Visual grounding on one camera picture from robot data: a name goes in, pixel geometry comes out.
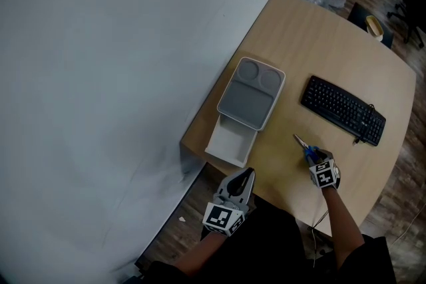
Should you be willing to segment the person's right forearm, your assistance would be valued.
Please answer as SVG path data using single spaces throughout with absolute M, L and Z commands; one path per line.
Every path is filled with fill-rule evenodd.
M 347 257 L 365 241 L 337 190 L 330 186 L 321 191 L 327 204 L 335 258 L 340 269 Z

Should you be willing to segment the black stool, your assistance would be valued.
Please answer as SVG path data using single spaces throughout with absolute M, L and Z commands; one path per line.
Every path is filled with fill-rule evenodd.
M 367 32 L 366 18 L 369 15 L 372 15 L 370 11 L 362 7 L 359 3 L 355 3 L 347 20 Z M 378 22 L 383 29 L 383 38 L 381 43 L 391 49 L 393 44 L 393 32 L 382 21 L 378 20 Z

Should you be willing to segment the person's black clothing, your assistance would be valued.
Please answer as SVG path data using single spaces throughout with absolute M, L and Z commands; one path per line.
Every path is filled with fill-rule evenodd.
M 255 205 L 195 276 L 154 261 L 143 284 L 397 284 L 384 237 L 363 236 L 340 269 L 333 245 L 331 272 L 323 274 L 306 258 L 295 218 L 260 198 Z

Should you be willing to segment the beige cup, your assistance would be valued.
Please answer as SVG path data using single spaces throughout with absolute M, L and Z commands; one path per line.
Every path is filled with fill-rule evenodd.
M 384 30 L 376 17 L 374 17 L 373 15 L 368 15 L 365 18 L 365 24 L 367 27 L 367 32 L 372 37 L 374 37 L 378 41 L 383 40 Z

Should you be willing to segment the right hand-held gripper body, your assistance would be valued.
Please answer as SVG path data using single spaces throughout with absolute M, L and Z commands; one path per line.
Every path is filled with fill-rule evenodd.
M 309 167 L 310 178 L 318 188 L 339 188 L 341 176 L 334 159 L 323 161 Z

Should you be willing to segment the person's left forearm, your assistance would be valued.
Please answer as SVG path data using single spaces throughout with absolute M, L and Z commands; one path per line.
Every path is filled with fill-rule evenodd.
M 209 233 L 197 245 L 180 257 L 173 266 L 189 277 L 195 276 L 221 248 L 227 238 L 226 235 L 219 233 Z

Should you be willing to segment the tall black office chair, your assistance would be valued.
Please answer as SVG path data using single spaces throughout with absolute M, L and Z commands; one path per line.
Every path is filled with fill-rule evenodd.
M 395 4 L 395 12 L 388 12 L 387 18 L 396 17 L 407 25 L 407 34 L 403 42 L 407 44 L 411 35 L 415 33 L 419 39 L 418 47 L 423 49 L 425 43 L 420 31 L 426 34 L 426 0 L 401 0 Z

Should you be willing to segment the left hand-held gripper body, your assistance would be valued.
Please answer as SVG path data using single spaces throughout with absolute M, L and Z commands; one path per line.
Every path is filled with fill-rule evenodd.
M 207 204 L 202 223 L 208 231 L 231 236 L 246 221 L 249 211 L 248 200 L 233 202 L 228 198 L 215 196 L 213 202 Z

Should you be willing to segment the blue-handled scissors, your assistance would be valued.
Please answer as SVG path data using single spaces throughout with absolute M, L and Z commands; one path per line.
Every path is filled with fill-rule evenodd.
M 293 134 L 293 136 L 296 139 L 296 141 L 299 143 L 299 145 L 304 149 L 304 157 L 307 154 L 313 154 L 314 156 L 317 156 L 316 149 L 319 149 L 317 146 L 311 146 L 305 143 L 297 134 Z M 317 156 L 317 164 L 320 162 L 322 162 L 322 160 Z

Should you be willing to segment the gray desk organizer with drawer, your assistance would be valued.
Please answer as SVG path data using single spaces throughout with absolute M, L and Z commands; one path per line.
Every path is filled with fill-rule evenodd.
M 217 105 L 216 121 L 205 152 L 245 168 L 252 146 L 280 97 L 286 74 L 256 59 L 242 57 Z

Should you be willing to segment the black keyboard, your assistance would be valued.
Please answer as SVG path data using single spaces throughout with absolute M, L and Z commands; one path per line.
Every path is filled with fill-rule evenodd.
M 386 119 L 374 105 L 315 75 L 302 94 L 301 105 L 354 136 L 354 143 L 377 146 Z

